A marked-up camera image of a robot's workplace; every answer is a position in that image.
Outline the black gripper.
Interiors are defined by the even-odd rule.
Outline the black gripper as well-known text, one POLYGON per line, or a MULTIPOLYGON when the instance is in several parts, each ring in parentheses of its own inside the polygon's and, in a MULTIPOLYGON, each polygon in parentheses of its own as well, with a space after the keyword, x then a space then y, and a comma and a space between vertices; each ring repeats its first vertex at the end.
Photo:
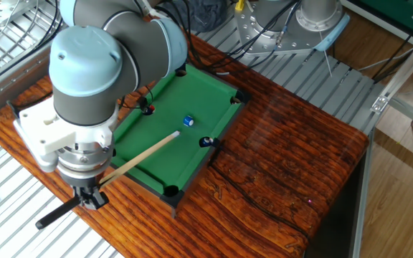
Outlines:
POLYGON ((80 206, 98 210, 109 203, 109 198, 99 189, 102 177, 100 173, 88 178, 68 178, 68 184, 73 188, 74 196, 79 199, 80 206))

